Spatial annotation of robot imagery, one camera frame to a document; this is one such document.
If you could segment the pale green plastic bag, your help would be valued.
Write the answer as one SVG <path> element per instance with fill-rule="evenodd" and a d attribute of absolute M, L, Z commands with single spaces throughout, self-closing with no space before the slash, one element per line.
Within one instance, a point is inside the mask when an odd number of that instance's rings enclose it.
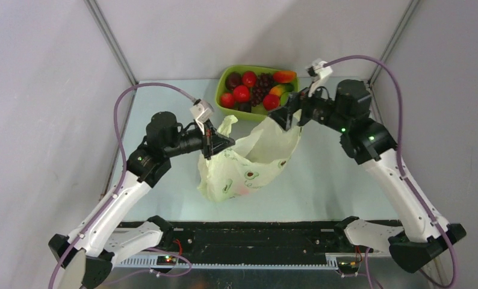
<path fill-rule="evenodd" d="M 256 192 L 282 173 L 301 135 L 301 126 L 284 131 L 266 117 L 249 135 L 237 139 L 232 147 L 208 160 L 199 157 L 198 191 L 213 202 Z"/>

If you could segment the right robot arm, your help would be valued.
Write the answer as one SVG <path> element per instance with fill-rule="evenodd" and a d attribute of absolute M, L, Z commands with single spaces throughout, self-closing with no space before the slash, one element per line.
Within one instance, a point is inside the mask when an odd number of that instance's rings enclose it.
<path fill-rule="evenodd" d="M 461 224 L 450 223 L 417 188 L 398 145 L 388 130 L 370 117 L 371 95 L 362 81 L 346 79 L 334 98 L 324 87 L 289 94 L 285 105 L 268 116 L 289 130 L 315 121 L 340 133 L 340 145 L 379 184 L 393 206 L 399 226 L 367 222 L 351 216 L 335 227 L 334 244 L 343 252 L 355 246 L 387 252 L 408 273 L 415 273 L 466 235 Z"/>

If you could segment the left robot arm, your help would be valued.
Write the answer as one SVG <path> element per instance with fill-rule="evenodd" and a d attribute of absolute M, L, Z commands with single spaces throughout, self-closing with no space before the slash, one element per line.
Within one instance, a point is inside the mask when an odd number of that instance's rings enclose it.
<path fill-rule="evenodd" d="M 49 281 L 53 288 L 59 269 L 59 288 L 96 288 L 119 263 L 152 247 L 173 246 L 173 225 L 160 216 L 148 218 L 137 229 L 116 234 L 128 211 L 171 169 L 170 159 L 200 151 L 210 159 L 233 146 L 235 140 L 219 133 L 210 120 L 180 124 L 168 111 L 154 114 L 137 149 L 124 157 L 120 179 L 94 210 L 68 235 L 55 234 L 49 248 L 57 265 Z"/>

